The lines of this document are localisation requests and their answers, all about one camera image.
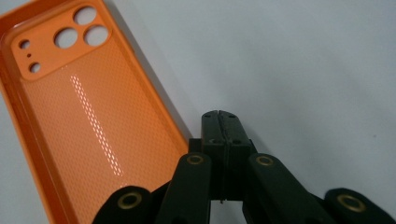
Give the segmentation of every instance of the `white surface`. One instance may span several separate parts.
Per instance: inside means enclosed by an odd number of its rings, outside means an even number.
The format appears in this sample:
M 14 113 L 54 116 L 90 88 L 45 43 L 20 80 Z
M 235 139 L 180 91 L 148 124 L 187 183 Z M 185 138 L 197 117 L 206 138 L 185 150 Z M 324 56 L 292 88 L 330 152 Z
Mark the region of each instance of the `white surface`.
M 186 137 L 206 111 L 235 113 L 312 193 L 354 189 L 396 218 L 395 1 L 109 6 Z M 45 222 L 3 102 L 0 125 L 0 223 Z M 213 223 L 244 222 L 215 207 Z

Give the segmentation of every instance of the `phone case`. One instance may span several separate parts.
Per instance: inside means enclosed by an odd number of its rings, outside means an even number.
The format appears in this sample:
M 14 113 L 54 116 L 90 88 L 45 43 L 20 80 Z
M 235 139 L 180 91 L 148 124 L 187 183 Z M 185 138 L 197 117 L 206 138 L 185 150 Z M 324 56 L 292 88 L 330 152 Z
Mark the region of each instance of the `phone case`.
M 187 141 L 102 1 L 33 1 L 0 24 L 0 88 L 50 222 L 91 223 L 117 189 L 171 179 Z

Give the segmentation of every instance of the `camera hole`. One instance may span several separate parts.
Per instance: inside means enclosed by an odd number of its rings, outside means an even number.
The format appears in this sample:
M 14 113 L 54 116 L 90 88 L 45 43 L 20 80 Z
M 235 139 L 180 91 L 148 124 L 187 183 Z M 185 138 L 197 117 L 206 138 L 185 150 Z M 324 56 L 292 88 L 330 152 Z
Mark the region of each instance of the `camera hole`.
M 77 41 L 78 33 L 73 28 L 62 29 L 54 39 L 55 45 L 61 49 L 72 47 Z
M 30 46 L 29 40 L 22 40 L 20 43 L 20 49 L 28 49 Z
M 78 25 L 86 25 L 96 17 L 96 9 L 93 7 L 83 7 L 74 15 L 74 21 Z
M 107 40 L 108 30 L 106 27 L 96 25 L 88 29 L 84 35 L 84 41 L 90 46 L 99 46 Z
M 41 68 L 41 64 L 40 63 L 32 63 L 29 66 L 29 70 L 31 73 L 37 73 L 38 71 L 40 71 Z

